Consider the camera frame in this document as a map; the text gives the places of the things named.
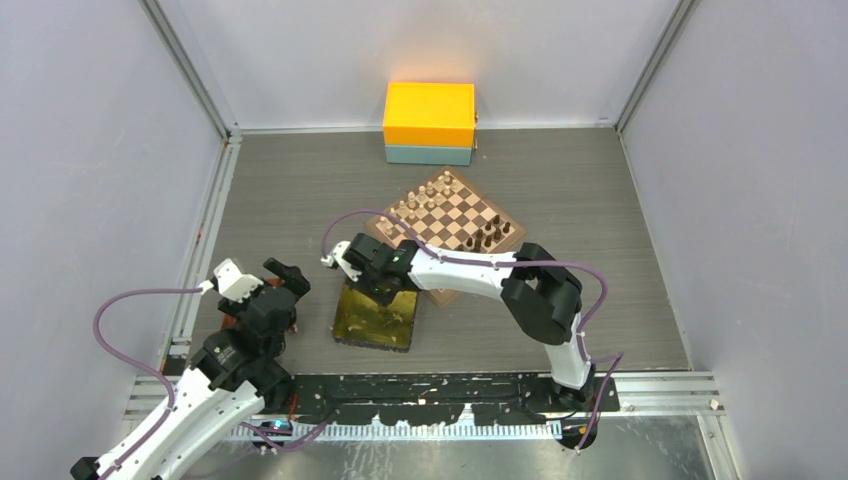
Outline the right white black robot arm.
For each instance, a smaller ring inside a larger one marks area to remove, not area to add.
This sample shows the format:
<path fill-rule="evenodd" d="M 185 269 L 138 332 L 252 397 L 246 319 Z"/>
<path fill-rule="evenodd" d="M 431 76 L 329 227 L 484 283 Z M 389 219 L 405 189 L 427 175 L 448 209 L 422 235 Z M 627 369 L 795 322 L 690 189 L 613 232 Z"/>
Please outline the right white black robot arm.
<path fill-rule="evenodd" d="M 578 341 L 582 284 L 537 244 L 478 253 L 417 240 L 391 246 L 359 233 L 325 253 L 322 263 L 342 270 L 349 286 L 381 306 L 400 292 L 434 290 L 497 300 L 526 336 L 543 344 L 558 403 L 577 411 L 594 397 L 594 366 Z"/>

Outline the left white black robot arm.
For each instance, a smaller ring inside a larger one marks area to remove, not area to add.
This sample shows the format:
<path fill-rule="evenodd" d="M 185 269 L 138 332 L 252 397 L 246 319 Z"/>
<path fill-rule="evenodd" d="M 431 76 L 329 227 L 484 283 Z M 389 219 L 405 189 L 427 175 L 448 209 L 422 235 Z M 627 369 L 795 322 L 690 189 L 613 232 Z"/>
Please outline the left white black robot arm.
<path fill-rule="evenodd" d="M 198 286 L 176 289 L 178 295 L 217 293 L 220 311 L 233 324 L 203 341 L 177 383 L 145 366 L 165 387 L 164 399 L 108 452 L 80 458 L 72 478 L 179 479 L 240 423 L 288 406 L 294 378 L 277 358 L 311 284 L 298 267 L 273 257 L 263 267 L 271 279 L 226 259 Z"/>

